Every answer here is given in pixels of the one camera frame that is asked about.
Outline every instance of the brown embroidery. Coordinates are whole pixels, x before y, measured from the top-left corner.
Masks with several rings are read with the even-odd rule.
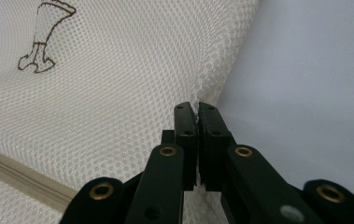
[[[55,62],[46,56],[46,46],[55,27],[76,13],[74,7],[59,0],[43,0],[37,8],[34,44],[32,51],[20,58],[18,68],[23,70],[29,65],[36,67],[35,73],[46,72]]]

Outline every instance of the brass ring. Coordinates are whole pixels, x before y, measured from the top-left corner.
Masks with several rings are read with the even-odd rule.
[[[346,197],[337,188],[330,185],[322,185],[317,187],[317,193],[324,199],[332,203],[342,203]]]
[[[162,156],[174,156],[177,154],[177,149],[173,147],[163,147],[160,149],[160,154]]]
[[[238,147],[235,149],[235,153],[241,157],[250,157],[253,154],[252,150],[247,147]]]
[[[102,182],[92,187],[92,189],[90,190],[90,197],[97,201],[103,200],[112,195],[113,190],[114,188],[111,184],[107,182]]]

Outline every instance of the beige strip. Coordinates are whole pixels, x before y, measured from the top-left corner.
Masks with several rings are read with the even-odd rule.
[[[0,154],[0,180],[38,201],[64,212],[77,192]]]

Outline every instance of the beige zipper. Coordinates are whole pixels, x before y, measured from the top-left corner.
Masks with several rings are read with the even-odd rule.
[[[0,180],[38,201],[64,212],[77,192],[0,154]]]

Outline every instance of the white mesh fabric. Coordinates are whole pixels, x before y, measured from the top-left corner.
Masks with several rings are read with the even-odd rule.
[[[0,223],[57,223],[62,214],[0,181]]]
[[[0,1],[0,153],[73,189],[138,174],[174,105],[216,103],[257,6],[51,2]],[[218,222],[187,195],[186,223]]]

